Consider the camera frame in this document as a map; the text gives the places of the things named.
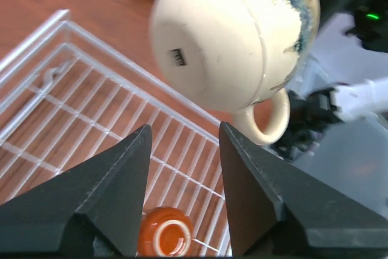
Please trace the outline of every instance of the cream ceramic mug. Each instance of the cream ceramic mug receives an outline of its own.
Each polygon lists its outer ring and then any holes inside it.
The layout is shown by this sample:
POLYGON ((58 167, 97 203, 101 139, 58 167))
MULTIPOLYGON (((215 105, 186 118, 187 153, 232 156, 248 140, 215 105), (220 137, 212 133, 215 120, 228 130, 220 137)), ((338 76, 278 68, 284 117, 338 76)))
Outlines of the cream ceramic mug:
POLYGON ((285 84, 304 62, 319 26, 319 0, 156 0, 150 38, 170 85, 197 105, 229 112, 259 145, 283 135, 285 84), (272 99, 262 131, 255 104, 272 99))

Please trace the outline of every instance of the mug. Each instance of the mug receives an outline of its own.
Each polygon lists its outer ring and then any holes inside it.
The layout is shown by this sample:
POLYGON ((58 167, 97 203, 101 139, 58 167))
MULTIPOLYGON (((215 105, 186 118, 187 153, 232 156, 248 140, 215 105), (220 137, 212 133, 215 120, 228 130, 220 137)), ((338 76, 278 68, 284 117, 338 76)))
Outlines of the mug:
POLYGON ((284 86, 309 52, 319 0, 156 0, 150 39, 168 83, 197 105, 229 112, 258 145, 281 138, 290 102, 284 86), (265 131, 253 108, 271 99, 265 131))

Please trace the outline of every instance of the white wall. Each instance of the white wall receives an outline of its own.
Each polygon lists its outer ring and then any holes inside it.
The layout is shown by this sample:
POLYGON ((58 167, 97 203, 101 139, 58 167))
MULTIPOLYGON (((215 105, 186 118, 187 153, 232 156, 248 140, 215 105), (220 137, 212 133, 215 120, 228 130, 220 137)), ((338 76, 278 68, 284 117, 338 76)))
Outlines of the white wall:
POLYGON ((312 55, 338 82, 354 84, 388 76, 388 53, 365 50, 358 44, 357 38, 344 36, 343 31, 352 25, 351 16, 334 16, 319 33, 312 55))

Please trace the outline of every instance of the black sticker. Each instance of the black sticker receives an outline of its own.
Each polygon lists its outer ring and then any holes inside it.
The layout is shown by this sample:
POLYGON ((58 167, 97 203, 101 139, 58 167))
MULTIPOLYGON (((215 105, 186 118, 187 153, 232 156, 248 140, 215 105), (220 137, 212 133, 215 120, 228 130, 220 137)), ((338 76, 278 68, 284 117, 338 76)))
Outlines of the black sticker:
POLYGON ((173 56, 177 66, 186 66, 181 49, 171 50, 171 55, 173 56))

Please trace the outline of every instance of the gray surface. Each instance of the gray surface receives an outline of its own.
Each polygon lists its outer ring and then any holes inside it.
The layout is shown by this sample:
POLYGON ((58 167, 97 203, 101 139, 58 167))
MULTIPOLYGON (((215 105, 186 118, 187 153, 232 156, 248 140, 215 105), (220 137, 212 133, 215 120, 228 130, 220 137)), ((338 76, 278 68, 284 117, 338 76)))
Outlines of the gray surface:
MULTIPOLYGON (((317 62, 289 88, 305 95, 330 84, 317 62)), ((388 131, 376 118, 333 126, 313 155, 294 163, 303 171, 388 218, 388 131)))

